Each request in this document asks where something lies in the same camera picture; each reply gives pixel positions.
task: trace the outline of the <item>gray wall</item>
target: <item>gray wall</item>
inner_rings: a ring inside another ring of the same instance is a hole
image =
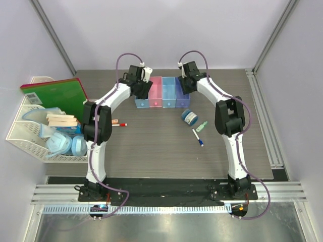
[[[299,1],[258,77],[289,174],[323,232],[323,1]]]
[[[206,55],[210,68],[251,68],[288,2],[39,1],[77,70],[114,69],[124,52],[135,52],[153,69],[176,69],[192,49]],[[122,59],[120,68],[133,61]]]
[[[68,78],[68,71],[27,0],[0,1],[0,241],[21,241],[44,164],[5,141],[32,76]]]

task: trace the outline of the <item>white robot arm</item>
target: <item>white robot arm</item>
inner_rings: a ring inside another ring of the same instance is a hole
[[[180,64],[179,67],[182,69],[182,75],[179,77],[179,81],[184,94],[198,91],[205,95],[216,107],[215,125],[226,145],[229,160],[228,184],[229,187],[231,187],[231,193],[234,195],[236,192],[245,192],[247,189],[250,189],[251,181],[250,176],[242,169],[239,163],[235,140],[236,136],[243,130],[243,126],[245,125],[243,107],[234,99],[219,94],[212,85],[216,86],[222,93],[226,93],[218,87],[211,78],[209,78],[209,82],[206,78],[206,74],[199,72],[195,62],[185,63],[183,65]],[[131,95],[136,95],[142,99],[147,97],[152,85],[152,82],[149,81],[151,73],[152,69],[144,67],[144,64],[141,64],[139,67],[130,66],[126,76],[120,79],[119,84],[116,84],[109,93],[95,103],[87,102],[84,105],[82,132],[84,134],[84,139],[87,141],[89,152],[94,141],[94,109],[100,104],[98,108],[98,139],[93,146],[92,160],[89,160],[89,163],[92,163],[92,168],[96,177],[104,184],[106,184],[104,153],[106,142],[110,138],[112,132],[111,114]],[[245,166],[242,135],[239,137],[239,151],[242,163]],[[107,192],[105,188],[97,183],[90,166],[88,166],[88,173],[84,186],[99,195],[105,195]]]
[[[210,82],[216,86],[220,91],[227,94],[225,91],[223,91],[220,87],[218,87],[212,80],[212,78],[209,78]],[[217,103],[219,101],[227,101],[230,100],[228,97],[224,97],[220,95],[208,82],[207,78],[202,78],[197,82],[197,91],[202,93],[205,97],[208,98],[208,100],[216,107]],[[238,153],[237,153],[237,144],[236,144],[236,136],[238,133],[232,134],[231,137],[223,134],[222,137],[224,139],[224,143],[226,145],[227,154],[228,154],[228,161],[229,161],[229,176],[236,180],[236,179],[243,179],[247,177],[247,173],[242,169]],[[243,154],[243,148],[242,148],[242,135],[239,137],[239,150],[240,150],[240,156],[241,161],[244,166],[246,166],[244,161],[244,154]]]

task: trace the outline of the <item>white marker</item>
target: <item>white marker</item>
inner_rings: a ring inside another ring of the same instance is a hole
[[[204,146],[204,145],[203,145],[203,142],[200,140],[200,138],[199,138],[199,136],[197,135],[197,133],[196,133],[195,129],[192,129],[192,131],[193,131],[193,133],[195,134],[195,136],[196,136],[196,138],[197,138],[198,142],[200,143],[201,147],[203,147],[203,146]]]

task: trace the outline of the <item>pink box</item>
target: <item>pink box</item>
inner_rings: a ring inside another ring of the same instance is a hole
[[[148,99],[150,107],[162,107],[163,106],[163,78],[162,77],[150,77],[152,86],[149,91]]]

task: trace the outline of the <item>green folder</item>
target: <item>green folder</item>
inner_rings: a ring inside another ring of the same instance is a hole
[[[54,82],[22,85],[31,104],[44,108],[59,107],[66,114],[74,115],[82,122],[83,103],[87,100],[82,84],[78,78]]]

